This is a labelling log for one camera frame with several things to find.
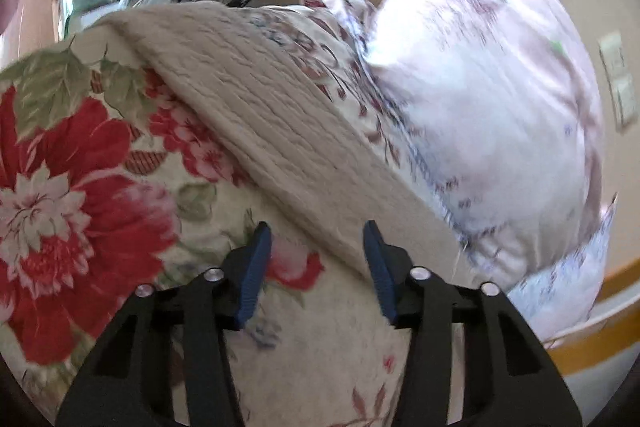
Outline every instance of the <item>bedding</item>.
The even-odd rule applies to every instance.
[[[365,277],[364,221],[471,274],[355,48],[324,8],[207,2],[113,14],[0,73],[0,353],[50,421],[138,284],[186,283],[267,221],[257,312],[227,336],[245,421],[382,424],[409,333]],[[174,400],[186,423],[179,371]]]
[[[616,204],[600,207],[600,95],[558,0],[306,1],[354,37],[474,285],[508,290],[541,341],[588,318]]]

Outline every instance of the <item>red flower print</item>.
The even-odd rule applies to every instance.
[[[69,356],[72,325],[96,337],[156,277],[177,221],[163,187],[118,168],[129,129],[98,100],[17,142],[14,97],[0,103],[0,321],[45,365]]]
[[[382,365],[385,368],[385,371],[388,375],[393,373],[394,368],[396,367],[396,357],[393,355],[389,355],[388,357],[384,357],[382,359]]]
[[[323,271],[319,253],[308,252],[286,239],[274,237],[267,279],[276,280],[287,288],[308,291]]]
[[[147,94],[160,109],[149,119],[149,131],[164,139],[164,148],[179,152],[190,174],[212,183],[220,178],[240,185],[248,176],[218,138],[188,106],[180,102],[153,70],[146,71]]]

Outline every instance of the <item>yellow trim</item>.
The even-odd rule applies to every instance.
[[[610,296],[628,288],[640,280],[640,258],[605,277],[596,302],[604,301]]]
[[[610,359],[638,341],[640,309],[580,341],[549,349],[548,353],[560,373],[568,377]]]

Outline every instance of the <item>metal screw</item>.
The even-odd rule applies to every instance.
[[[136,295],[142,298],[150,297],[154,294],[154,291],[156,291],[156,289],[150,284],[141,284],[136,288]]]
[[[209,282],[222,281],[225,278],[225,273],[220,268],[209,268],[204,272],[204,279]]]
[[[431,272],[422,266],[414,266],[409,275],[417,281],[425,281],[431,277]]]
[[[488,297],[495,297],[500,293],[500,286],[492,282],[486,282],[482,286],[480,286],[482,293],[487,295]]]

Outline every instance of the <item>pink pillow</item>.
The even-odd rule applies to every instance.
[[[383,0],[367,45],[479,279],[510,289],[588,242],[602,110],[558,0]]]

